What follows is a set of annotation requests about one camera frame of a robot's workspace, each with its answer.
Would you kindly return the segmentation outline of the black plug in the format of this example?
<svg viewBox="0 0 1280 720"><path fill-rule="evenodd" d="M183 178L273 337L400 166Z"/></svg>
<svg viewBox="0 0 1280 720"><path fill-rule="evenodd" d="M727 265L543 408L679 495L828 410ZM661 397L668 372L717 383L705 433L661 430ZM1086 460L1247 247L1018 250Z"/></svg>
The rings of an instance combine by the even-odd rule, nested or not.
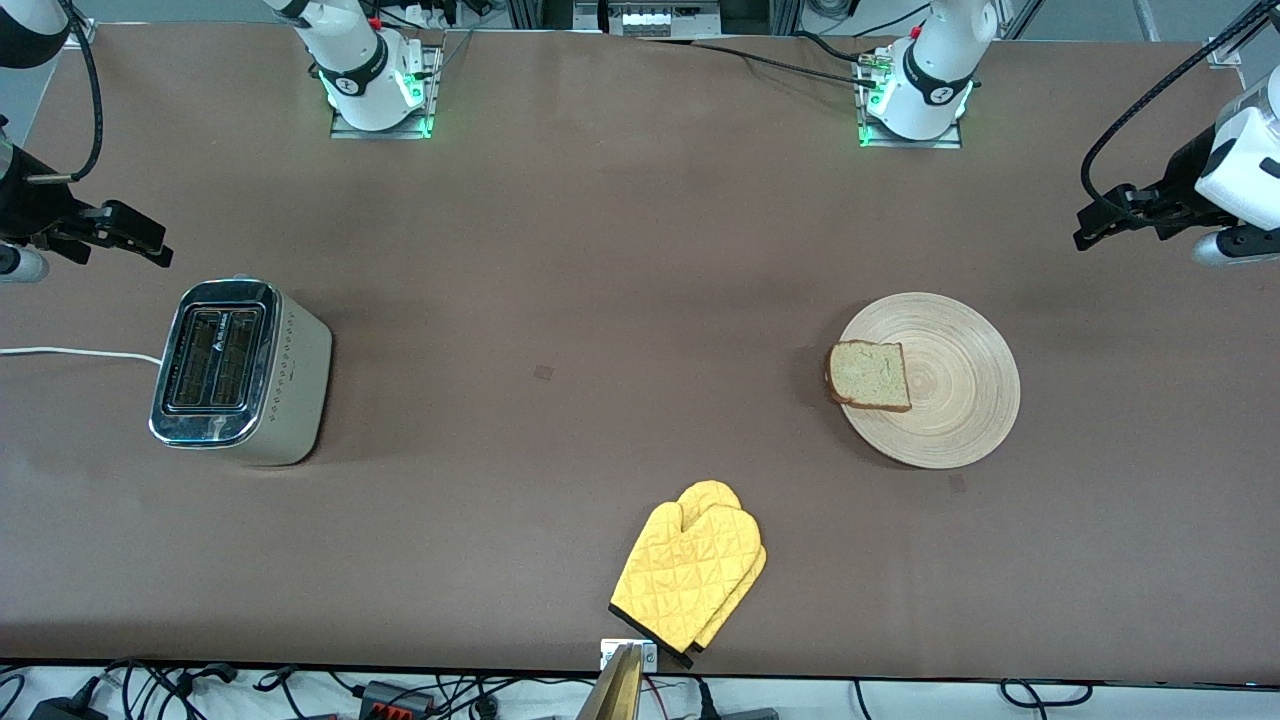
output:
<svg viewBox="0 0 1280 720"><path fill-rule="evenodd" d="M695 682L700 696L698 720L780 720L780 715L774 708L722 712L716 703L709 684L700 676L695 676Z"/></svg>

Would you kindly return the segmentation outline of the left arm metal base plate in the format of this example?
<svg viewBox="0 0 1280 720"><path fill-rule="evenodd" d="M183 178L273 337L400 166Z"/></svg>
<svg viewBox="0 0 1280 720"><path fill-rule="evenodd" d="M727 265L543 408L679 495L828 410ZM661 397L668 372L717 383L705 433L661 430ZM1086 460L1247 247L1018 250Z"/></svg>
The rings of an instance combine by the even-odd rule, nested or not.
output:
<svg viewBox="0 0 1280 720"><path fill-rule="evenodd" d="M878 111L883 111L888 106L897 88L888 46L877 47L873 53L861 53L851 63L851 69L856 79L868 79L873 83L869 88L855 90L858 138L861 147L945 150L963 147L960 118L965 111L964 102L957 106L957 115L948 128L933 138L909 138L896 133L884 123Z"/></svg>

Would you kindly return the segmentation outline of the round wooden plate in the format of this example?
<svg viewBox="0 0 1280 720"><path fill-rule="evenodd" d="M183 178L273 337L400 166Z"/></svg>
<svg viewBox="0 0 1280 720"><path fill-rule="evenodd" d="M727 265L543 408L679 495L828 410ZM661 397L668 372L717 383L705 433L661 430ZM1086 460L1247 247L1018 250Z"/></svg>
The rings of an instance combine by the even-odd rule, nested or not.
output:
<svg viewBox="0 0 1280 720"><path fill-rule="evenodd" d="M876 300L844 328L842 341L900 345L911 409L842 407L874 450L910 466L950 470L977 462L1018 418L1018 365L1000 332L977 310L937 293Z"/></svg>

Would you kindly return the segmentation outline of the white power strip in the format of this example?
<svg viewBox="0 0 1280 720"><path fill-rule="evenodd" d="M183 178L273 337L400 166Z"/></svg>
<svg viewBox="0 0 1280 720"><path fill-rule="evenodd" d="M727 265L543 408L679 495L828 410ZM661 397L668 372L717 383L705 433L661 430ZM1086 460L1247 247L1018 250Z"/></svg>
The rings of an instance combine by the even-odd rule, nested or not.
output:
<svg viewBox="0 0 1280 720"><path fill-rule="evenodd" d="M636 38L694 40L722 31L718 0L609 0L611 35Z"/></svg>

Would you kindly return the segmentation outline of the brass coloured bar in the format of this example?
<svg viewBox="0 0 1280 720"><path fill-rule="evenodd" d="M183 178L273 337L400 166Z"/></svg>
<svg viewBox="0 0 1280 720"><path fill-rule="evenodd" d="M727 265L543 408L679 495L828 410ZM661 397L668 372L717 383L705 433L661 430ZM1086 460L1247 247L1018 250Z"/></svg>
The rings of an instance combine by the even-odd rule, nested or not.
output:
<svg viewBox="0 0 1280 720"><path fill-rule="evenodd" d="M575 720L636 720L644 682L644 644L618 644Z"/></svg>

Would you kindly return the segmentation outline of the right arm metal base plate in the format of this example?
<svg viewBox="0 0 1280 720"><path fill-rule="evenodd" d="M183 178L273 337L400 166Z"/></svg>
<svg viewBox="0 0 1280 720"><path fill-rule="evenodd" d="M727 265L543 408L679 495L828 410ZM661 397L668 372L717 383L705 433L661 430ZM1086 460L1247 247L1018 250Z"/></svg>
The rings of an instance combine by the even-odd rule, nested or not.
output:
<svg viewBox="0 0 1280 720"><path fill-rule="evenodd" d="M397 41L357 70L320 72L330 102L332 138L426 140L433 136L442 50Z"/></svg>

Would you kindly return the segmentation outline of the red black connector block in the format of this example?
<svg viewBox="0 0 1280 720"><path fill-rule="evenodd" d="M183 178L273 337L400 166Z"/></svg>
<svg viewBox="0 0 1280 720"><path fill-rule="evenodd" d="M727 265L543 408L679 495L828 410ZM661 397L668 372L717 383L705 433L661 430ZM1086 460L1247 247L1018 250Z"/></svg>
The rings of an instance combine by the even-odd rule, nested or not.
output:
<svg viewBox="0 0 1280 720"><path fill-rule="evenodd" d="M431 694L385 682L361 688L358 720L428 720L436 708Z"/></svg>

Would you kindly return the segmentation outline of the small metal clamp bracket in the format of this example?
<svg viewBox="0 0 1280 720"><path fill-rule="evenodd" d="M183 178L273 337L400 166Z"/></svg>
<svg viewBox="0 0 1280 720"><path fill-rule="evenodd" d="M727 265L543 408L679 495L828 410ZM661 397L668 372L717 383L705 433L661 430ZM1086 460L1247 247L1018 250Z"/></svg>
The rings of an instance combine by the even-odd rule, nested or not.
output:
<svg viewBox="0 0 1280 720"><path fill-rule="evenodd" d="M653 674L658 670L658 648L653 641L641 639L602 639L599 644L599 669L603 671L613 656L625 647L636 646L641 651L643 673Z"/></svg>

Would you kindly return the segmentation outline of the silver two-slot toaster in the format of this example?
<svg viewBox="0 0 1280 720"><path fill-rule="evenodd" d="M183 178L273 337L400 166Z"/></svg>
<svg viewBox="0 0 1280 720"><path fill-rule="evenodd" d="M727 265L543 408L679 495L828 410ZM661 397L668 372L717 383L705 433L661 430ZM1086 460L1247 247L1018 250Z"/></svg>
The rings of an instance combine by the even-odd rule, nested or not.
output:
<svg viewBox="0 0 1280 720"><path fill-rule="evenodd" d="M266 281L196 284L172 320L148 428L170 448L297 464L317 441L332 351L330 329Z"/></svg>

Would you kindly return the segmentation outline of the brown bread slice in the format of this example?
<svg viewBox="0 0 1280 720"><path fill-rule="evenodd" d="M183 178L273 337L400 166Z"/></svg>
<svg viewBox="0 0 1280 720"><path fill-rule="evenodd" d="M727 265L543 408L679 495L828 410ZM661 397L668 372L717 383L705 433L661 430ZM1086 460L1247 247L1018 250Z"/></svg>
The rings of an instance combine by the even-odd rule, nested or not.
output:
<svg viewBox="0 0 1280 720"><path fill-rule="evenodd" d="M901 343L841 341L826 355L831 398L845 406L906 413L913 409Z"/></svg>

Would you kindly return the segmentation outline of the yellow quilted oven mitt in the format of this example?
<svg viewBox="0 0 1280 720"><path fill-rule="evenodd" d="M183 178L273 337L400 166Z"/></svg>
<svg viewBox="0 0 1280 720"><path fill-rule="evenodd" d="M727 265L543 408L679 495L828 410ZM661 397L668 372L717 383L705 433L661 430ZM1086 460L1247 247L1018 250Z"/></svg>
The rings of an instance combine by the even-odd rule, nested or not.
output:
<svg viewBox="0 0 1280 720"><path fill-rule="evenodd" d="M609 601L609 611L653 641L682 669L699 634L748 579L762 551L756 519L716 505L694 521L663 502L637 534Z"/></svg>
<svg viewBox="0 0 1280 720"><path fill-rule="evenodd" d="M741 509L737 495L723 482L716 479L699 480L686 488L677 498L681 506L682 529L687 530L705 511L714 506ZM767 551L760 546L753 565L741 582L727 596L726 601L712 614L710 620L699 632L690 644L692 652L703 652L719 633L721 628L739 607L748 592L763 573L767 562Z"/></svg>

